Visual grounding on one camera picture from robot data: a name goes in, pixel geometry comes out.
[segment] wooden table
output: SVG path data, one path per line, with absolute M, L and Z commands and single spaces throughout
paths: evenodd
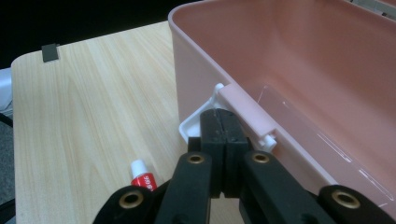
M 143 159 L 161 185 L 186 144 L 178 134 L 167 22 L 58 47 L 12 64 L 17 223 L 91 223 Z M 211 223 L 241 223 L 212 200 Z

